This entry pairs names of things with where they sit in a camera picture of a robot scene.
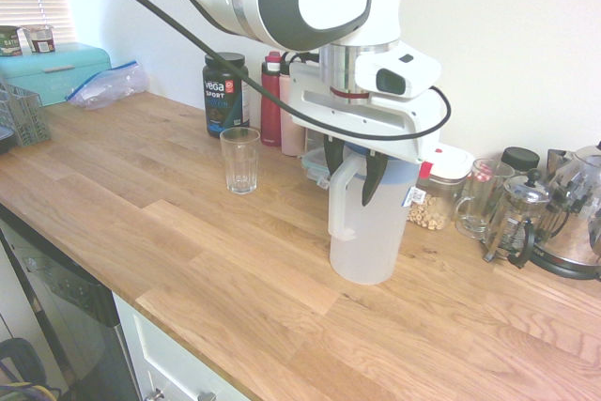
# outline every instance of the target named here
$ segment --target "label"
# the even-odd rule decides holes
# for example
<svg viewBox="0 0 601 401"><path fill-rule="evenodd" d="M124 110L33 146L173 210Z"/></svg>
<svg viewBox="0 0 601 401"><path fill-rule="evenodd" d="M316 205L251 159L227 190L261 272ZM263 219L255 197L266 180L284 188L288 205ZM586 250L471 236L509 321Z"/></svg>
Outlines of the label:
<svg viewBox="0 0 601 401"><path fill-rule="evenodd" d="M16 34L0 34L0 55L16 56L21 55L21 45L19 37Z"/></svg>
<svg viewBox="0 0 601 401"><path fill-rule="evenodd" d="M248 103L248 95L245 95L242 89L241 80L220 79L219 75L214 75L205 79L203 83L209 132L219 134L225 129L249 125L250 105L246 105L248 112L245 115L244 107L245 102Z"/></svg>
<svg viewBox="0 0 601 401"><path fill-rule="evenodd" d="M48 43L45 41L39 41L38 47L39 47L40 52L50 52L50 47L48 46Z"/></svg>
<svg viewBox="0 0 601 401"><path fill-rule="evenodd" d="M412 203L423 204L425 201L426 192L424 190L420 190L417 187L411 187L407 191L407 195L405 196L405 200L403 201L403 207L409 207Z"/></svg>

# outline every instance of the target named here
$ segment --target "wire basket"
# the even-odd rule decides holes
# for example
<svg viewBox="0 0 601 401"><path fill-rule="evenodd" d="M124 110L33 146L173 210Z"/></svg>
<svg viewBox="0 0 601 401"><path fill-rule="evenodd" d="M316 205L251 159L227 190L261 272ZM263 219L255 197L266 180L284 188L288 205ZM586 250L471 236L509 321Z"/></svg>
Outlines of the wire basket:
<svg viewBox="0 0 601 401"><path fill-rule="evenodd" d="M50 139L38 93L9 85L0 75L0 125L13 130L19 146Z"/></svg>

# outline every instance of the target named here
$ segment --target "red water bottle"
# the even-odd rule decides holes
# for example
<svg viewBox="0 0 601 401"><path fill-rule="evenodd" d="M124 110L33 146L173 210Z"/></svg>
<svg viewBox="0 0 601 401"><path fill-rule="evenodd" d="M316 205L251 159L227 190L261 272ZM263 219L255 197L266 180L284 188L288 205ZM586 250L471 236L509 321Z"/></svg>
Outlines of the red water bottle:
<svg viewBox="0 0 601 401"><path fill-rule="evenodd" d="M261 84L278 99L280 98L281 58L279 52L270 52L261 65ZM282 144L280 107L265 96L261 97L261 143L274 147Z"/></svg>

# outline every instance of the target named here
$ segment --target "glass mug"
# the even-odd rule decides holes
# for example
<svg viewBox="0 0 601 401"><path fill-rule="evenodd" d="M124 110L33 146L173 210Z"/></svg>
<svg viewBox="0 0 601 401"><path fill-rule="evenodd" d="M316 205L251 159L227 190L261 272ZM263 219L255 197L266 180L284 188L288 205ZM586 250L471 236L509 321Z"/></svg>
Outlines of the glass mug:
<svg viewBox="0 0 601 401"><path fill-rule="evenodd" d="M455 205L456 229L473 239L483 239L486 225L502 195L503 183L516 172L506 163L498 160L476 160L471 167L468 195ZM463 204L465 214L458 215Z"/></svg>

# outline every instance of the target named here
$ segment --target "stainless steel kettle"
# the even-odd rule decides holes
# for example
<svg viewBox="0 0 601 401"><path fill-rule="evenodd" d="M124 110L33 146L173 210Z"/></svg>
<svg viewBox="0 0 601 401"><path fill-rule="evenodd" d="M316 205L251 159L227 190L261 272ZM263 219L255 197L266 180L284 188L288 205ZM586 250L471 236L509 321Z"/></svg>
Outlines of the stainless steel kettle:
<svg viewBox="0 0 601 401"><path fill-rule="evenodd" d="M576 151L550 177L531 261L563 277L601 279L601 143Z"/></svg>

